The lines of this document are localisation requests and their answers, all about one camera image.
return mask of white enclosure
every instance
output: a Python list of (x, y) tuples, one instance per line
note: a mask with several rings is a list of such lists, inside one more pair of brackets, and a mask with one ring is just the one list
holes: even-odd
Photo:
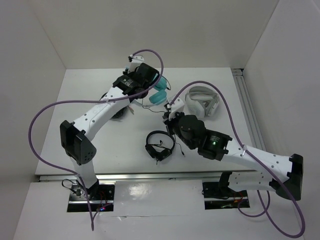
[[(81, 231), (76, 239), (93, 236), (124, 239), (129, 235), (132, 239), (215, 239), (214, 236), (216, 239), (264, 240), (271, 236), (286, 239), (266, 217), (258, 223), (259, 219), (244, 218), (236, 209), (226, 210), (226, 213), (225, 210), (202, 211), (202, 186), (198, 180), (177, 181), (175, 184), (182, 189), (177, 192), (173, 186), (169, 187), (166, 201), (174, 201), (169, 207), (159, 203), (157, 209), (163, 212), (162, 215), (155, 213), (152, 205), (144, 206), (147, 201), (140, 202), (134, 213), (129, 214), (123, 208), (113, 216), (101, 214), (96, 219), (97, 230), (92, 234), (87, 213), (66, 213), (67, 201), (64, 199), (68, 198), (68, 191), (60, 182), (37, 182), (39, 176), (35, 174), (63, 173), (38, 164), (32, 154), (28, 128), (34, 115), (57, 100), (76, 97), (97, 100), (104, 93), (103, 88), (109, 88), (114, 78), (121, 74), (127, 56), (145, 48), (161, 55), (165, 74), (174, 81), (174, 91), (192, 80), (210, 81), (212, 75), (211, 82), (219, 85), (223, 93), (227, 92), (227, 98), (232, 102), (231, 112), (235, 115), (240, 137), (246, 144), (254, 144), (248, 124), (250, 117), (231, 72), (231, 69), (244, 69), (244, 82), (258, 122), (256, 128), (261, 129), (266, 149), (279, 155), (297, 153), (304, 157), (299, 205), (307, 228), (299, 239), (318, 237), (316, 199), (320, 197), (320, 163), (316, 150), (320, 134), (320, 0), (0, 0), (0, 32), (1, 239), (74, 239), (70, 230), (76, 231), (77, 226)], [(159, 67), (151, 54), (144, 57), (148, 64)], [(59, 106), (46, 111), (33, 129), (36, 150), (39, 153), (43, 150), (43, 157), (63, 165), (63, 151), (55, 141), (59, 135), (56, 125), (64, 117), (72, 121), (79, 117), (76, 114), (83, 114), (86, 109), (85, 106), (78, 109)], [(224, 106), (219, 111), (220, 117), (206, 124), (232, 135)], [(137, 137), (140, 141), (147, 132), (161, 126), (156, 123), (156, 115), (147, 116), (144, 109), (138, 108), (137, 113), (150, 116), (150, 120), (154, 117)], [(129, 118), (139, 127), (136, 115)], [(118, 125), (112, 123), (111, 126), (116, 128)], [(102, 133), (115, 134), (107, 128)], [(107, 142), (102, 135), (97, 138), (101, 149)], [(143, 160), (148, 158), (144, 148), (136, 145), (135, 149), (138, 149), (137, 156), (141, 161), (138, 166), (145, 167), (142, 173), (171, 171), (169, 163), (159, 165), (159, 168), (149, 163), (144, 165)], [(95, 165), (99, 168), (98, 173), (129, 173), (129, 168), (133, 168), (130, 162), (124, 162), (122, 166), (114, 164), (109, 171), (103, 162), (107, 148), (100, 154)], [(126, 155), (125, 152), (121, 154), (122, 158)], [(176, 163), (184, 164), (175, 165), (176, 172), (191, 172), (189, 169), (193, 167), (195, 172), (246, 169), (216, 162), (195, 166), (183, 162), (178, 151), (174, 157)], [(161, 193), (165, 187), (150, 186), (155, 196), (157, 189)], [(52, 193), (58, 201), (50, 197)], [(182, 196), (188, 199), (185, 204), (180, 204), (183, 203)], [(274, 194), (272, 197), (270, 211), (276, 222), (285, 231), (297, 233), (299, 221), (291, 203)], [(250, 200), (250, 213), (260, 211), (255, 193), (250, 192)], [(124, 220), (119, 216), (130, 217)], [(46, 228), (46, 219), (52, 228)], [(157, 238), (153, 237), (152, 231), (157, 231), (155, 225), (167, 226), (169, 231), (165, 234), (157, 228)], [(143, 235), (135, 233), (136, 228)], [(181, 234), (183, 228), (188, 230)]]

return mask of headphone ear cup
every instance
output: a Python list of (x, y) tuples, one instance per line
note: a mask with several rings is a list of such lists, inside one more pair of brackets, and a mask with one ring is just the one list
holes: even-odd
[(167, 100), (167, 92), (165, 90), (160, 90), (149, 97), (150, 103), (155, 105), (162, 104), (166, 100)]
[(153, 159), (157, 156), (158, 152), (154, 149), (153, 146), (151, 146), (150, 144), (146, 144), (144, 147), (145, 147), (145, 150)]
[(198, 119), (203, 119), (205, 117), (205, 108), (200, 102), (192, 100), (189, 95), (186, 95), (185, 103), (188, 106), (191, 115), (195, 115)]
[(165, 90), (167, 88), (167, 80), (162, 76), (160, 81), (153, 87), (157, 91)]

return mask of black cable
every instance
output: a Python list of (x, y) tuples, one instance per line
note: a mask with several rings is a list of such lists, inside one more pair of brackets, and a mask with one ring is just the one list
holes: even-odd
[(148, 109), (149, 111), (153, 112), (153, 113), (166, 113), (165, 111), (153, 111), (150, 108), (144, 106), (144, 99), (142, 98), (142, 102), (141, 102), (142, 108), (143, 109)]
[(181, 144), (177, 142), (176, 135), (174, 135), (174, 142), (175, 142), (175, 144), (178, 144), (178, 145), (180, 146), (181, 153), (182, 153), (183, 156), (185, 156), (184, 151), (182, 151), (182, 146), (181, 146)]
[(169, 84), (169, 86), (170, 86), (170, 88), (166, 88), (167, 90), (169, 90), (169, 91), (171, 91), (171, 84), (170, 84), (170, 82), (168, 81), (168, 79), (166, 79), (164, 76), (162, 76), (165, 80), (166, 80), (166, 82)]
[(64, 185), (64, 181), (69, 181), (69, 182), (71, 182), (72, 184), (74, 184), (74, 185), (76, 185), (76, 183), (75, 182), (73, 182), (73, 181), (71, 181), (70, 179), (63, 179), (62, 180), (62, 182), (61, 182), (61, 185), (62, 185), (62, 187), (64, 187), (64, 188), (66, 188), (66, 189), (69, 189), (71, 192), (73, 192), (74, 194), (77, 194), (77, 192), (75, 191), (75, 190), (73, 190), (72, 188), (69, 188), (69, 187), (67, 187), (67, 186), (65, 186)]

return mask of headphones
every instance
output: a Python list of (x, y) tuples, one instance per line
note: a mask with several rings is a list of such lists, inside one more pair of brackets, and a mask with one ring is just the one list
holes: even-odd
[(171, 90), (171, 86), (170, 86), (170, 88), (167, 87), (167, 82), (168, 82), (168, 80), (164, 76), (162, 76), (160, 78), (160, 81), (153, 87), (158, 92), (156, 92), (155, 94), (153, 94), (152, 96), (149, 97), (149, 101), (151, 104), (142, 105), (137, 100), (134, 100), (134, 103), (140, 107), (145, 107), (145, 108), (150, 108), (150, 107), (162, 104), (163, 102), (165, 102), (167, 100), (166, 90)]
[(150, 103), (153, 105), (159, 105), (167, 100), (166, 89), (169, 88), (167, 88), (167, 79), (164, 76), (162, 76), (157, 85), (154, 86), (154, 89), (158, 92), (149, 97)]
[[(160, 140), (160, 144), (150, 144), (149, 143), (149, 138), (154, 135), (154, 134), (163, 134), (163, 135), (166, 135), (168, 136), (169, 138), (172, 139), (172, 142), (173, 142), (173, 145), (171, 148), (167, 148), (167, 147), (164, 147), (162, 146), (162, 141)], [(146, 137), (146, 140), (145, 140), (145, 150), (148, 152), (148, 154), (153, 158), (153, 159), (156, 159), (156, 163), (158, 163), (158, 161), (162, 161), (164, 159), (166, 159), (167, 157), (169, 157), (174, 148), (175, 148), (175, 145), (176, 145), (176, 141), (174, 139), (173, 136), (169, 135), (166, 131), (152, 131), (148, 134), (148, 136)], [(158, 148), (162, 148), (163, 150), (162, 151), (157, 151), (155, 147), (158, 147)]]
[(194, 86), (185, 95), (185, 103), (192, 115), (198, 119), (212, 116), (219, 106), (219, 95), (205, 86)]

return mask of black headphones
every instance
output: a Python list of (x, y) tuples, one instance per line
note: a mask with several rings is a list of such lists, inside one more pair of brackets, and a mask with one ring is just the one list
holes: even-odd
[[(162, 146), (163, 142), (161, 140), (160, 140), (160, 144), (150, 144), (148, 142), (149, 138), (154, 134), (163, 134), (163, 135), (166, 135), (169, 138), (171, 138), (172, 142), (173, 142), (172, 147), (167, 148), (167, 147)], [(146, 140), (145, 140), (145, 150), (148, 152), (148, 154), (153, 159), (156, 159), (157, 163), (158, 163), (158, 161), (162, 161), (162, 160), (166, 159), (167, 157), (169, 157), (172, 154), (172, 152), (175, 148), (175, 145), (176, 145), (176, 141), (175, 141), (174, 137), (171, 136), (170, 134), (168, 134), (166, 131), (152, 131), (148, 134), (148, 136), (146, 137)], [(155, 150), (154, 146), (158, 147), (158, 148), (162, 148), (163, 150), (157, 151), (157, 150)]]

